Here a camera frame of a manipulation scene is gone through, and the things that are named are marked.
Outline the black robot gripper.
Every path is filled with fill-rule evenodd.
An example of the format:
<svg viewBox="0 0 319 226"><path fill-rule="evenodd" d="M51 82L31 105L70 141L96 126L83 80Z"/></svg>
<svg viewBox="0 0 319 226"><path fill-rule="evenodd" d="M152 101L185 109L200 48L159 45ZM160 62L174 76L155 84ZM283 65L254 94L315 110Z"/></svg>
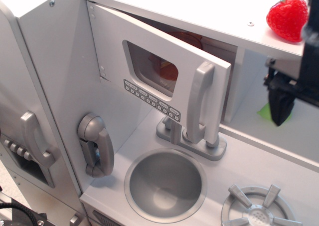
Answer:
<svg viewBox="0 0 319 226"><path fill-rule="evenodd" d="M319 0L309 0L307 5L309 18L301 32L305 43L301 60L270 58L266 63L269 71L264 83L276 126L288 119L296 97L306 102L319 100Z"/></svg>

